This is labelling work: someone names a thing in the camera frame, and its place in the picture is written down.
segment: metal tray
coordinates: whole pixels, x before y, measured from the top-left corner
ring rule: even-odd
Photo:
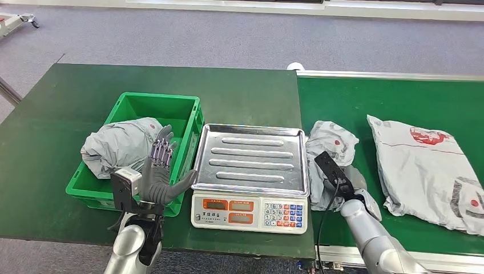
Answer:
[[[304,131],[297,128],[206,124],[194,190],[307,197]]]

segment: green bin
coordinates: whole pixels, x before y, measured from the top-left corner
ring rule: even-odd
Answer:
[[[173,128],[175,136],[172,140],[178,142],[171,161],[170,184],[174,184],[193,165],[204,122],[200,99],[194,96],[125,92],[119,97],[104,124],[143,117],[155,118],[163,126],[170,124]],[[110,180],[97,179],[84,162],[74,172],[66,193],[90,208],[116,210]],[[183,194],[165,207],[165,216],[178,215],[182,201]]]

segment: digital display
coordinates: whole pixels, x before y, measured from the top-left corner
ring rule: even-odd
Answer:
[[[234,223],[251,223],[252,218],[250,215],[232,215],[229,221]]]
[[[207,202],[207,208],[209,209],[225,209],[224,203],[218,202]]]
[[[251,204],[236,204],[232,203],[231,204],[232,210],[240,210],[240,211],[252,211],[252,205]]]

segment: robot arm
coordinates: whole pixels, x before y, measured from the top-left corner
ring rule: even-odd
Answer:
[[[327,152],[316,157],[315,161],[335,187],[337,195],[345,199],[341,215],[348,223],[369,273],[430,273],[388,233],[380,223],[380,209],[373,197],[364,189],[355,191]]]
[[[386,231],[369,208],[359,199],[346,201],[341,208],[368,272],[430,273]]]
[[[111,175],[114,204],[122,219],[104,274],[149,273],[161,252],[164,205],[187,190],[197,175],[191,170],[170,185],[170,160],[176,146],[169,144],[172,137],[171,126],[160,131],[142,174],[122,168]],[[139,203],[133,198],[136,194]]]

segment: table edge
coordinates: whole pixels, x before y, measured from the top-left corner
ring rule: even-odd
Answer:
[[[409,252],[419,263],[432,272],[484,273],[484,257]],[[356,247],[320,245],[323,261],[340,263],[340,266],[366,268]]]
[[[484,81],[484,75],[445,75],[445,74],[411,74],[393,72],[362,72],[362,71],[327,71],[327,70],[297,70],[297,77],[324,78],[379,78],[402,80],[459,80]]]

